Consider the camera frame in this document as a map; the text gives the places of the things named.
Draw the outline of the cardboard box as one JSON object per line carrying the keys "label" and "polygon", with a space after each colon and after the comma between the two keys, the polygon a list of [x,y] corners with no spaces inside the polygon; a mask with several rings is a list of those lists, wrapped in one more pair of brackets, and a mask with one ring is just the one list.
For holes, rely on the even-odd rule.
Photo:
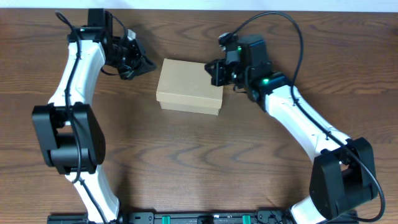
{"label": "cardboard box", "polygon": [[223,87],[213,86],[203,63],[164,59],[156,91],[163,110],[218,115]]}

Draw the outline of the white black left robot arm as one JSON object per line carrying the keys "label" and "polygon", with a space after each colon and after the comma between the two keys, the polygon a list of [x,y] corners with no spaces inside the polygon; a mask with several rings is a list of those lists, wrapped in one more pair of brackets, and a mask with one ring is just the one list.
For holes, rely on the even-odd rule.
{"label": "white black left robot arm", "polygon": [[32,111],[45,163],[71,182],[87,210],[82,216],[49,216],[49,223],[129,222],[103,169],[106,142],[91,107],[105,65],[116,68],[123,80],[156,68],[130,29],[116,37],[108,26],[73,27],[60,83],[48,103]]}

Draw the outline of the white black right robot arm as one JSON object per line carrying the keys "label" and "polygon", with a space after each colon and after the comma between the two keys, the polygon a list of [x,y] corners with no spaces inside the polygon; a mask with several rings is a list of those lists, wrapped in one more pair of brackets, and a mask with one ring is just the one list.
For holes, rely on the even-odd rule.
{"label": "white black right robot arm", "polygon": [[225,33],[218,42],[225,58],[205,65],[212,85],[243,89],[283,125],[313,164],[309,195],[291,206],[287,221],[358,222],[350,211],[382,196],[370,143],[365,138],[351,139],[333,127],[302,98],[292,80],[273,71],[261,35]]}

